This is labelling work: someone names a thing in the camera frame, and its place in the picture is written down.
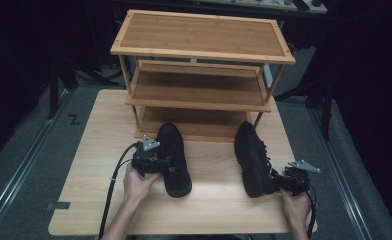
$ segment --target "black cable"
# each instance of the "black cable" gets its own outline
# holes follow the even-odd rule
[[[315,208],[316,203],[312,201],[311,194],[309,194],[309,192],[306,192],[306,195],[308,195],[309,201],[311,202],[311,211],[312,211],[311,220],[309,221],[308,231],[306,234],[308,235],[308,238],[311,238],[312,229],[314,228],[314,223],[315,223],[315,216],[317,215],[317,209]]]
[[[312,186],[312,184],[309,184],[310,188],[312,189],[312,191],[314,192],[314,205],[317,206],[317,192],[315,191],[314,186]]]
[[[127,149],[125,149],[124,153],[121,155],[121,158],[119,159],[119,161],[115,167],[114,173],[112,174],[111,183],[109,185],[109,190],[108,190],[108,196],[106,197],[105,210],[103,211],[102,222],[100,223],[99,239],[102,239],[103,233],[105,231],[106,218],[108,217],[109,207],[111,206],[111,198],[112,198],[112,193],[114,191],[116,177],[118,175],[118,170],[122,165],[124,165],[124,163],[129,162],[132,159],[129,159],[125,162],[122,162],[122,160],[124,159],[127,152],[130,151],[131,148],[137,147],[137,146],[138,146],[138,144],[136,142],[136,143],[131,144]]]

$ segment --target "black tape mark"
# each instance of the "black tape mark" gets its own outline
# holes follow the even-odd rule
[[[77,120],[77,114],[69,114],[68,117],[72,117],[71,125],[80,125],[81,123],[75,122]]]
[[[47,211],[53,211],[55,209],[65,209],[65,210],[68,210],[70,205],[71,205],[70,202],[49,203],[49,205],[47,205],[47,207],[46,207],[46,210]]]

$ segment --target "wooden table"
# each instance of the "wooden table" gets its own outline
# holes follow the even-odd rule
[[[125,148],[141,140],[133,137],[135,120],[132,108],[124,105],[126,95],[124,90],[100,91],[59,198],[71,204],[55,210],[51,234],[98,234],[115,165]],[[257,132],[267,145],[273,167],[280,171],[294,156],[274,99],[270,102],[272,112],[259,122]],[[170,197],[160,177],[137,212],[130,234],[288,232],[280,194],[256,199],[246,195],[232,143],[185,141],[184,145],[191,193],[179,199]],[[118,175],[107,225],[123,200],[125,169]]]

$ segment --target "wooden shelf board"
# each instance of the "wooden shelf board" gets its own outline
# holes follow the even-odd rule
[[[251,121],[249,113],[142,107],[139,115],[141,127],[136,129],[134,137],[142,138],[147,134],[156,138],[161,125],[172,122],[180,130],[184,140],[231,143],[243,121]]]
[[[112,54],[295,64],[275,20],[128,11]]]
[[[141,61],[127,105],[271,112],[256,67]]]

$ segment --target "wrist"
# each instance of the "wrist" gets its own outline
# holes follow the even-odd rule
[[[122,204],[128,209],[137,209],[141,202],[142,200],[138,198],[126,198]]]
[[[292,223],[289,221],[289,227],[293,239],[308,239],[304,223]]]
[[[130,199],[124,200],[124,202],[121,203],[118,209],[118,217],[129,218],[130,216],[134,216],[134,214],[137,212],[137,208],[139,207],[139,205],[139,201],[134,201]]]

